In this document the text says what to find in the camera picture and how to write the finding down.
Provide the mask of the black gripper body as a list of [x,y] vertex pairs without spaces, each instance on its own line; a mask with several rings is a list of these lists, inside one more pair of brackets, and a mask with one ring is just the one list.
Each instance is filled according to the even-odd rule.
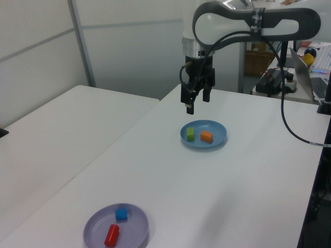
[[214,68],[213,57],[209,56],[206,61],[203,58],[193,58],[185,56],[185,62],[191,62],[186,68],[186,73],[189,75],[189,88],[203,88],[205,84],[214,87]]

